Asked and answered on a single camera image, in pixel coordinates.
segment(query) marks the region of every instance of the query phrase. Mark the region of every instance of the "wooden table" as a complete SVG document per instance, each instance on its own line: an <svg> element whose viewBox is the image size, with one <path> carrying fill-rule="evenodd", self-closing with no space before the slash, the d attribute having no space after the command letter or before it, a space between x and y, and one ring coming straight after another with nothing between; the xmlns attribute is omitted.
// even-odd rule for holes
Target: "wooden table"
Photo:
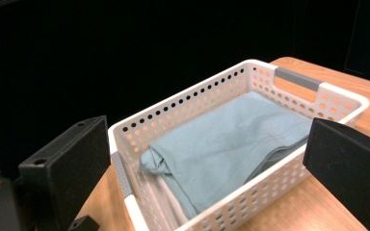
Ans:
<svg viewBox="0 0 370 231"><path fill-rule="evenodd" d="M356 92L370 100L370 81L289 57L277 59L272 64ZM355 128L370 137L370 107ZM96 220L100 230L134 230L112 167L105 172L77 217L84 215ZM365 228L310 176L238 230L356 231Z"/></svg>

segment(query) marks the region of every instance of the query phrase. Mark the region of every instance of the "gray handle grip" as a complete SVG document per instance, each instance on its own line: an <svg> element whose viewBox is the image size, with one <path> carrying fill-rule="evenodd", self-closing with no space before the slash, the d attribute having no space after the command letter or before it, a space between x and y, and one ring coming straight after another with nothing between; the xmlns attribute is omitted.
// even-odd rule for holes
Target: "gray handle grip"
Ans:
<svg viewBox="0 0 370 231"><path fill-rule="evenodd" d="M284 69L282 67L276 68L275 76L313 91L318 91L318 87L321 83L323 83L322 81L310 78L308 76L296 73L288 69Z"/></svg>
<svg viewBox="0 0 370 231"><path fill-rule="evenodd" d="M122 196L125 198L130 194L136 195L122 156L118 152L115 152L111 154L111 161L116 170L117 178L119 179Z"/></svg>

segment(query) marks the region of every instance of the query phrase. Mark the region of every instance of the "black background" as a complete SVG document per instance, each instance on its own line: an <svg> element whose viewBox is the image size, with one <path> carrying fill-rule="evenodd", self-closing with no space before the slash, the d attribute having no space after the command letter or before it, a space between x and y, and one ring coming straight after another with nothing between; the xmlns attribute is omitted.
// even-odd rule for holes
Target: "black background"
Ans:
<svg viewBox="0 0 370 231"><path fill-rule="evenodd" d="M72 124L131 116L246 59L343 70L357 1L21 0L0 8L0 169Z"/></svg>

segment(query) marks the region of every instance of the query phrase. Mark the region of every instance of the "white plastic basket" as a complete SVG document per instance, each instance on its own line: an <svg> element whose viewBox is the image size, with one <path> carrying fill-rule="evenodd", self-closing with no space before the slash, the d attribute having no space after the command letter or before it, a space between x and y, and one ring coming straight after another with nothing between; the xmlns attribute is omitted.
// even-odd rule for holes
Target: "white plastic basket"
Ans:
<svg viewBox="0 0 370 231"><path fill-rule="evenodd" d="M315 91L315 101L306 101L278 88L275 76ZM273 64L247 60L114 124L109 129L110 150L136 230L232 230L309 175L303 166L303 145L209 209L187 220L162 177L139 169L140 156L150 142L250 90L302 115L327 118L350 126L369 106L369 101L361 95Z"/></svg>

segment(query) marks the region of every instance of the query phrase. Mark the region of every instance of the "light blue cloth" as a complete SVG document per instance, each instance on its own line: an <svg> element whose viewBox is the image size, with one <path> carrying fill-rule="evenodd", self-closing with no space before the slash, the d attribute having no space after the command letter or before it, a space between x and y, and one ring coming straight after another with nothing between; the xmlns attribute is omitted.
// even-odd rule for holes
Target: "light blue cloth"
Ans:
<svg viewBox="0 0 370 231"><path fill-rule="evenodd" d="M140 166L162 174L193 218L303 142L311 121L251 91L151 143Z"/></svg>

